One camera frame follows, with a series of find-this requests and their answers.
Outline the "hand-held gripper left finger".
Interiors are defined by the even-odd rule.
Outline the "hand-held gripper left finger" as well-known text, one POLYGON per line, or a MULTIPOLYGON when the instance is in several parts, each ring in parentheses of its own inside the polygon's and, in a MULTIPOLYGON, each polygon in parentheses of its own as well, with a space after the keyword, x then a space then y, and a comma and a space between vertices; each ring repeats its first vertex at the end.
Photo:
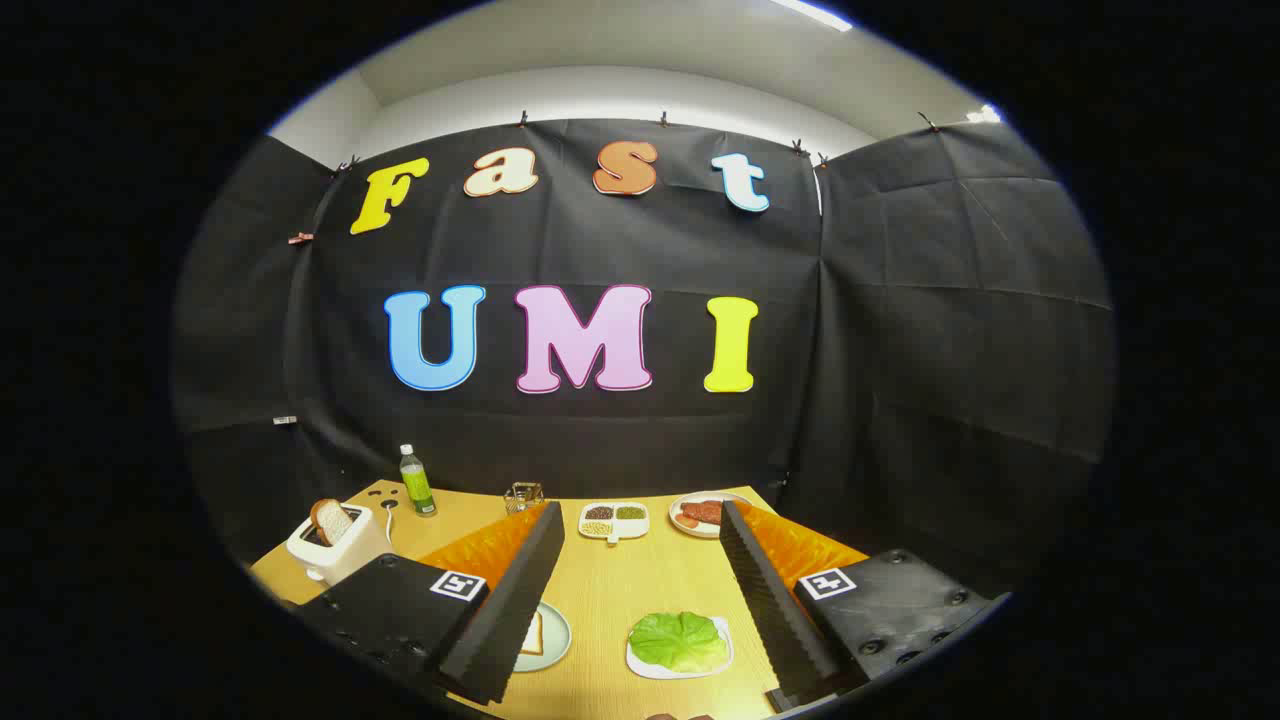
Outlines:
POLYGON ((545 502, 420 559, 381 553, 294 615, 415 691, 500 702, 564 543, 545 502))

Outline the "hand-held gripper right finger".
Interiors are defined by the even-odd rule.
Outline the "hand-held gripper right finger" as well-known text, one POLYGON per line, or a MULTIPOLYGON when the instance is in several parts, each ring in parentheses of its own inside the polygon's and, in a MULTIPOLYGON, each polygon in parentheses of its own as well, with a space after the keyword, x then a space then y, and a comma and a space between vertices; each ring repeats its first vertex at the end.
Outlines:
POLYGON ((868 700, 942 657, 1010 601, 914 551, 861 556, 735 501, 722 505, 719 542, 780 683, 772 703, 782 715, 868 700))

